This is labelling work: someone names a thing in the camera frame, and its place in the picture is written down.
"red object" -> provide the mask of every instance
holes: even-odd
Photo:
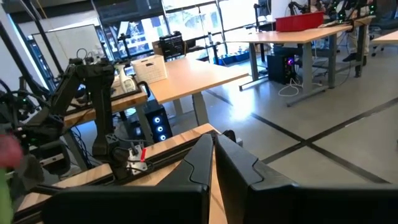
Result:
[[[276,19],[276,31],[293,32],[317,28],[323,24],[323,12],[306,13]]]
[[[11,135],[0,134],[0,168],[17,167],[22,159],[19,141]]]
[[[144,148],[141,153],[141,162],[145,161],[145,153],[147,152],[147,148]]]

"white box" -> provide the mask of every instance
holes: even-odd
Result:
[[[136,72],[137,82],[145,81],[150,84],[167,78],[166,65],[161,55],[153,55],[131,62]]]

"green object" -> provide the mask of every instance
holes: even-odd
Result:
[[[6,180],[6,170],[0,169],[0,224],[10,224],[11,221],[12,205]]]

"office chair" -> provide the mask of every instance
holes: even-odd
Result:
[[[398,19],[396,19],[398,0],[378,0],[376,18],[369,25],[370,38],[373,40],[375,35],[382,36],[398,29]],[[372,57],[376,56],[377,51],[384,50],[384,44],[373,46]]]

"person's leg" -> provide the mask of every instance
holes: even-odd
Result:
[[[351,10],[346,11],[346,15],[350,15]],[[349,50],[349,55],[343,59],[343,62],[350,62],[355,60],[356,49],[358,48],[358,29],[354,29],[352,32],[347,33],[347,46]]]

